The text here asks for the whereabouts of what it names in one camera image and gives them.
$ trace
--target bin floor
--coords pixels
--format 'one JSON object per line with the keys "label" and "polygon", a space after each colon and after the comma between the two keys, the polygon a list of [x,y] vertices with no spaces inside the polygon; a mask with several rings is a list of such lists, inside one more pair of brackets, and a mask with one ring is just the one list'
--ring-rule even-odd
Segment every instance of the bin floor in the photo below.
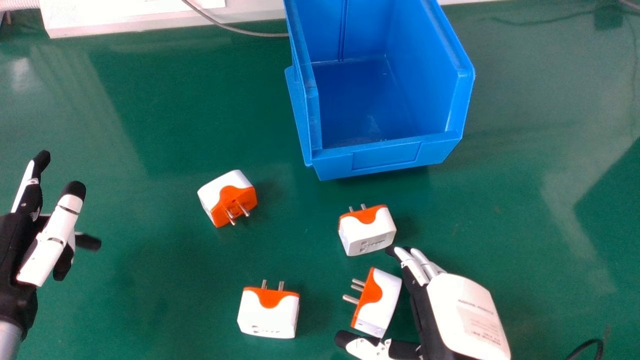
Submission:
{"label": "bin floor", "polygon": [[387,59],[312,64],[323,148],[417,136],[415,123]]}

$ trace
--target green table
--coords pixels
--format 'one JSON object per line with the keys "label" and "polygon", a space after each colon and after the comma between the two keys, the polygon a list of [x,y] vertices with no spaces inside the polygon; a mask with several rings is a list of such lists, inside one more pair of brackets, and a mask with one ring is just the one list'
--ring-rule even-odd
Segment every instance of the green table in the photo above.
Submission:
{"label": "green table", "polygon": [[[593,7],[446,8],[477,70],[463,141],[442,165],[322,183],[303,166],[286,39],[211,26],[49,40],[38,12],[14,13],[0,204],[50,150],[44,210],[83,181],[77,227],[104,242],[38,291],[20,358],[349,359],[333,335],[351,278],[400,274],[383,252],[344,255],[337,219],[361,202],[388,204],[396,244],[490,289],[514,359],[562,360],[591,337],[606,359],[638,358],[640,18]],[[259,205],[216,230],[196,191],[235,168]],[[262,279],[301,294],[295,340],[239,332],[241,290]],[[407,300],[387,335],[417,341]]]}

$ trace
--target white and orange plug adapter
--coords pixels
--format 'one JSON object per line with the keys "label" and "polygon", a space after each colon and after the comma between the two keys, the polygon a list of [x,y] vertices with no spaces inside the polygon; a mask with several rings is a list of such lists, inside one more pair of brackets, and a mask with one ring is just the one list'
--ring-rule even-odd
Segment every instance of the white and orange plug adapter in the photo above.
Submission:
{"label": "white and orange plug adapter", "polygon": [[342,296],[343,300],[356,306],[351,327],[382,338],[396,310],[402,280],[382,270],[371,268],[365,282],[358,279],[353,279],[352,282],[351,288],[362,294],[359,299],[349,295]]}
{"label": "white and orange plug adapter", "polygon": [[213,179],[198,190],[198,197],[216,227],[235,225],[237,217],[248,217],[258,204],[255,188],[240,170]]}
{"label": "white and orange plug adapter", "polygon": [[244,288],[238,311],[238,326],[245,334],[265,338],[293,339],[296,337],[300,295],[284,291],[284,281],[277,290],[262,287]]}
{"label": "white and orange plug adapter", "polygon": [[338,235],[347,256],[384,249],[396,236],[396,225],[387,205],[367,208],[361,204],[360,207],[361,210],[353,211],[350,206],[338,222]]}

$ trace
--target blue plastic bin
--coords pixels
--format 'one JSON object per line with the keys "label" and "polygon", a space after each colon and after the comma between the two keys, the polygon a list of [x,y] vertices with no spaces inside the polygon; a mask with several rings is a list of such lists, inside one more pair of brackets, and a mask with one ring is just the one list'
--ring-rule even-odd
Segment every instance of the blue plastic bin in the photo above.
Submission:
{"label": "blue plastic bin", "polygon": [[320,180],[441,163],[460,142],[474,68],[435,0],[284,0],[285,71]]}

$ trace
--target metal prong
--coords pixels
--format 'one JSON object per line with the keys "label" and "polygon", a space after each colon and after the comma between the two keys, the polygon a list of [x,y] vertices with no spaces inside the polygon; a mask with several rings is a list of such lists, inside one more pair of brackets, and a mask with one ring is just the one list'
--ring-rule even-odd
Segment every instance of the metal prong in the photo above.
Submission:
{"label": "metal prong", "polygon": [[244,213],[244,215],[245,215],[246,217],[249,217],[249,215],[251,215],[251,214],[249,213],[249,210],[247,210],[247,209],[246,209],[244,206],[242,206],[242,204],[240,204],[239,202],[238,202],[238,206],[240,207],[240,210],[242,210],[242,212]]}
{"label": "metal prong", "polygon": [[229,222],[231,222],[231,225],[236,226],[236,222],[234,221],[234,215],[231,214],[231,211],[229,211],[229,209],[225,209],[227,210],[227,217],[229,218]]}
{"label": "metal prong", "polygon": [[346,302],[352,303],[353,305],[358,305],[358,303],[360,302],[358,299],[350,297],[349,295],[343,295],[342,299]]}

